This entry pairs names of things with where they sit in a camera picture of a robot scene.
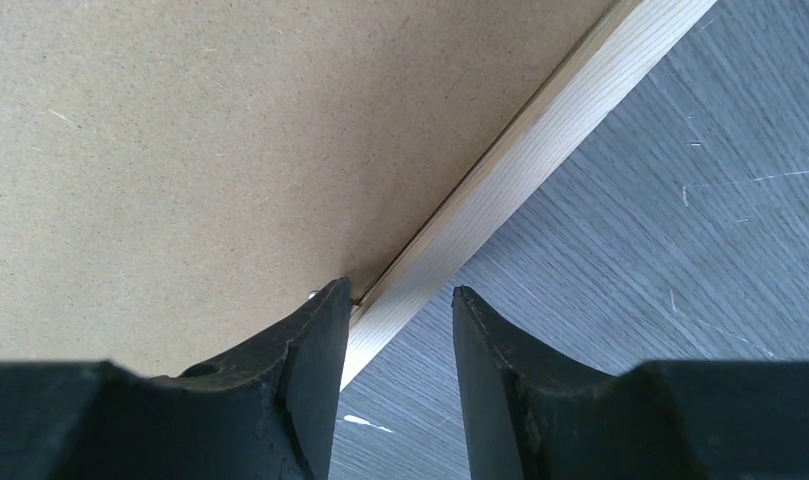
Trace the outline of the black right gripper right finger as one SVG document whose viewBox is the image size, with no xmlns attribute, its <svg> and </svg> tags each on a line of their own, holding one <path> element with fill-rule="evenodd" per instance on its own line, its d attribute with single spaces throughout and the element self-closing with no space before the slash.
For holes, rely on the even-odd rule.
<svg viewBox="0 0 809 480">
<path fill-rule="evenodd" d="M 656 360 L 612 376 L 453 295 L 475 479 L 809 479 L 809 361 Z"/>
</svg>

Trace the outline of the brown cardboard backing board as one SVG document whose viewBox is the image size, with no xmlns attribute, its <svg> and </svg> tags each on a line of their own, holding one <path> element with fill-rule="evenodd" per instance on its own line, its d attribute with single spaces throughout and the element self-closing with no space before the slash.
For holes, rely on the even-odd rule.
<svg viewBox="0 0 809 480">
<path fill-rule="evenodd" d="M 175 375 L 365 291 L 606 1 L 0 1 L 0 359 Z"/>
</svg>

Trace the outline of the light wooden picture frame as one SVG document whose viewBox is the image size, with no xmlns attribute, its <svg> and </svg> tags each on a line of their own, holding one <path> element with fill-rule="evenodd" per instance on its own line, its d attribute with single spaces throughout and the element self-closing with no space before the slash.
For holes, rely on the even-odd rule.
<svg viewBox="0 0 809 480">
<path fill-rule="evenodd" d="M 576 44 L 354 310 L 347 386 L 713 7 L 618 1 Z"/>
</svg>

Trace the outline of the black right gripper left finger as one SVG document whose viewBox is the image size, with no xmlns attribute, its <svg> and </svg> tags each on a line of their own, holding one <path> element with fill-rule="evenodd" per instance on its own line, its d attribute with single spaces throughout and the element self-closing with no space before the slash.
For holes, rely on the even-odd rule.
<svg viewBox="0 0 809 480">
<path fill-rule="evenodd" d="M 0 362 L 0 479 L 324 479 L 350 282 L 176 377 Z"/>
</svg>

